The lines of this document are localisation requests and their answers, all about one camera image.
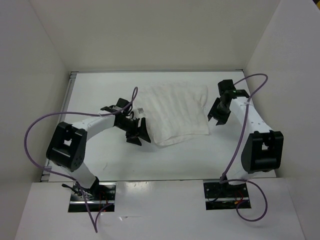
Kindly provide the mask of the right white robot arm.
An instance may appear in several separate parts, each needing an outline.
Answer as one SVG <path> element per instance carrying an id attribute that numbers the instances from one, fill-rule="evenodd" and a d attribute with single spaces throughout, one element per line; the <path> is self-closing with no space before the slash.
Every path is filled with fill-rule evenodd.
<path id="1" fill-rule="evenodd" d="M 267 125 L 250 101 L 243 89 L 221 91 L 208 114 L 217 125 L 225 125 L 234 114 L 242 126 L 234 154 L 220 177 L 219 191 L 225 197 L 235 193 L 237 185 L 281 165 L 284 135 Z"/>

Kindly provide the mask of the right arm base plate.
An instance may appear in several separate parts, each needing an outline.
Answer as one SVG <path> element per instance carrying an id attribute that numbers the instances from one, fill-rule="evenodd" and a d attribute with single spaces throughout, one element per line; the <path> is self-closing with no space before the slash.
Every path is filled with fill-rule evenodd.
<path id="1" fill-rule="evenodd" d="M 247 185 L 220 184 L 215 181 L 204 181 L 204 199 L 207 211 L 211 210 L 233 210 L 238 204 L 239 209 L 250 209 L 251 203 Z"/>

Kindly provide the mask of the white pleated skirt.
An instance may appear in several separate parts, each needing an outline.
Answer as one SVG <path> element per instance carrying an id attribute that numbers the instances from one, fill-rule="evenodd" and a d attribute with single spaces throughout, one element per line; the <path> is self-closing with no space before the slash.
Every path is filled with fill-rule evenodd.
<path id="1" fill-rule="evenodd" d="M 167 83 L 139 90 L 133 105 L 143 109 L 151 141 L 170 146 L 209 134 L 207 99 L 206 85 Z"/>

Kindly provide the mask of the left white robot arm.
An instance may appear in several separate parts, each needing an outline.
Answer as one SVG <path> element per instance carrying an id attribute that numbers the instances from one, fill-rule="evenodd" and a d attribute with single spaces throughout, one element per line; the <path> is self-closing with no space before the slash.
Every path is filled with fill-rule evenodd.
<path id="1" fill-rule="evenodd" d="M 113 127 L 125 132 L 127 143 L 141 146 L 142 141 L 151 142 L 144 110 L 119 98 L 115 105 L 101 108 L 95 116 L 75 123 L 60 122 L 46 151 L 47 159 L 65 169 L 79 183 L 77 194 L 82 193 L 88 200 L 96 199 L 104 188 L 84 163 L 87 141 Z"/>

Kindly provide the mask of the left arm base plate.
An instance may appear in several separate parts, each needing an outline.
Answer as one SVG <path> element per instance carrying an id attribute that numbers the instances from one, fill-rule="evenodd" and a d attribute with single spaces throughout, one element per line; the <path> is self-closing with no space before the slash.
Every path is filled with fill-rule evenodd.
<path id="1" fill-rule="evenodd" d="M 62 184 L 62 187 L 71 190 L 69 200 L 69 213 L 84 213 L 87 211 L 84 197 L 82 196 L 80 189 L 76 184 L 68 186 Z M 93 196 L 85 192 L 86 201 L 88 208 L 91 212 L 98 213 L 102 212 L 114 212 L 115 211 L 115 198 L 116 198 L 116 183 L 115 182 L 101 182 L 100 192 Z"/>

